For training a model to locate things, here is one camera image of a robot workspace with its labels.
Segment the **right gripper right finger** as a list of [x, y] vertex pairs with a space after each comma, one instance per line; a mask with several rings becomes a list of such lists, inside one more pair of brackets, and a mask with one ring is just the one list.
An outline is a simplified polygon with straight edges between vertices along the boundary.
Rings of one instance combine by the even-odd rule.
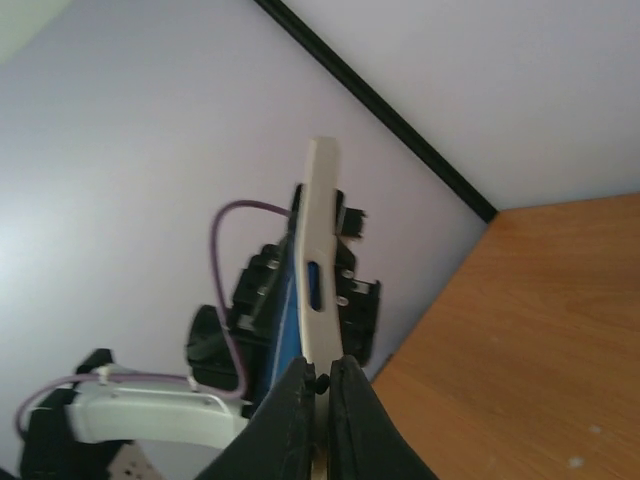
[[330, 479], [436, 477], [396, 429], [352, 356], [331, 366], [327, 434]]

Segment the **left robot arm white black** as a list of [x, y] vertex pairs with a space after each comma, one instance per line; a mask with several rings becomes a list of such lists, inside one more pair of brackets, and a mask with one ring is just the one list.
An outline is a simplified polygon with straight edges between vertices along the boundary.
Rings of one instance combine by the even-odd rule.
[[14, 420], [20, 477], [154, 479], [143, 440], [230, 445], [302, 354], [297, 213], [297, 204], [285, 210], [283, 237], [249, 259], [229, 303], [196, 311], [184, 347], [188, 376], [129, 370], [97, 349], [27, 399]]

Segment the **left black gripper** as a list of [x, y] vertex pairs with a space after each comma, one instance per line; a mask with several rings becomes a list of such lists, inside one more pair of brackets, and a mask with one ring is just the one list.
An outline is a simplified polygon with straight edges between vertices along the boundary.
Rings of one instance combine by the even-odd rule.
[[231, 334], [248, 367], [246, 405], [253, 414], [297, 357], [329, 372], [343, 355], [366, 365], [377, 330], [381, 284], [356, 279], [347, 245], [365, 214], [341, 191], [298, 186], [285, 235], [242, 271], [232, 296]]

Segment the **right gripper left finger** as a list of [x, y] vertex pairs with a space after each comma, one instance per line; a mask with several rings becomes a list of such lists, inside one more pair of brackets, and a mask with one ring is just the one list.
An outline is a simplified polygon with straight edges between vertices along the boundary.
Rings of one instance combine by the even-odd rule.
[[294, 359], [247, 426], [198, 478], [309, 479], [315, 383], [314, 366], [302, 357]]

